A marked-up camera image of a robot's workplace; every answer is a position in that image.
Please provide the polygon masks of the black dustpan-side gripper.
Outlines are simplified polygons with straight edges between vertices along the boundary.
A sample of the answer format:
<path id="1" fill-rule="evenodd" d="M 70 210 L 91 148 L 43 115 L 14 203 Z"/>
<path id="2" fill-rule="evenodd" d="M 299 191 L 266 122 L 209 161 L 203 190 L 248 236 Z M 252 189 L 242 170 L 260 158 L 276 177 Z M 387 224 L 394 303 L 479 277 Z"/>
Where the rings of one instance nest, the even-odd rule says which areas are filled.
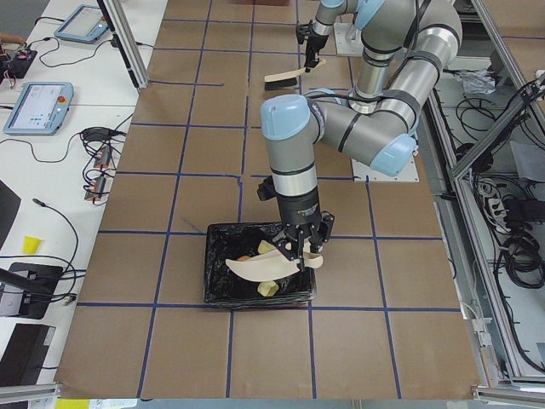
<path id="1" fill-rule="evenodd" d="M 299 251 L 301 270 L 320 268 L 323 245 L 330 239 L 335 217 L 321 211 L 318 189 L 300 196 L 284 196 L 276 192 L 269 176 L 258 185 L 257 195 L 260 201 L 277 200 L 282 229 L 272 243 L 280 254 L 292 262 L 298 259 Z"/>

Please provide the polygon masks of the black brush-side gripper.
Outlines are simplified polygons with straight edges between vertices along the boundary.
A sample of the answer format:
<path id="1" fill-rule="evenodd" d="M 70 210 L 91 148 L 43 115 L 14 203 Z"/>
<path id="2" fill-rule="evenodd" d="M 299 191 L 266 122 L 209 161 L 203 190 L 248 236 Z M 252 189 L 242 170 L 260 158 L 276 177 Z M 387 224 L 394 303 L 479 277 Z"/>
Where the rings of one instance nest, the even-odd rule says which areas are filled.
<path id="1" fill-rule="evenodd" d="M 304 71 L 309 73 L 319 63 L 317 55 L 326 45 L 328 34 L 317 32 L 315 21 L 310 20 L 306 24 L 302 24 L 300 21 L 296 23 L 295 36 L 299 45 L 305 44 Z"/>

